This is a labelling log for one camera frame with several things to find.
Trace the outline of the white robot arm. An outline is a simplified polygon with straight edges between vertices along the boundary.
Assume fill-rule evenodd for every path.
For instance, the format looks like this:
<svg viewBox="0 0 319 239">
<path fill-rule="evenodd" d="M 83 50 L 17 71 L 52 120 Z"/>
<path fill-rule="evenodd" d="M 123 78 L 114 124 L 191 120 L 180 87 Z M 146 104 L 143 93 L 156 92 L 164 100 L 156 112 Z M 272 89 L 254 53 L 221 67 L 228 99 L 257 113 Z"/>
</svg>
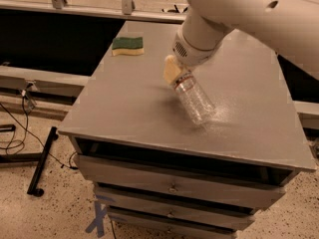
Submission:
<svg viewBox="0 0 319 239">
<path fill-rule="evenodd" d="M 165 58 L 168 84 L 210 59 L 240 30 L 319 79 L 318 0 L 186 0 L 186 18 Z"/>
</svg>

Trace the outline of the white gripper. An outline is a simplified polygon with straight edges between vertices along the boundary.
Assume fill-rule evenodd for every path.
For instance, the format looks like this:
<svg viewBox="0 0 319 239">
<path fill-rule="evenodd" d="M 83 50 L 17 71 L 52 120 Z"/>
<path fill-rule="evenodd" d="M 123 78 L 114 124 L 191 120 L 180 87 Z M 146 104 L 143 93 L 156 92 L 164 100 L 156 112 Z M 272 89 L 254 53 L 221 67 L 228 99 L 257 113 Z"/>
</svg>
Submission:
<svg viewBox="0 0 319 239">
<path fill-rule="evenodd" d="M 175 56 L 168 55 L 164 60 L 164 80 L 171 85 L 184 74 L 184 67 L 193 70 L 208 61 L 218 50 L 222 40 L 221 31 L 192 31 L 184 25 L 179 27 L 172 43 Z"/>
</svg>

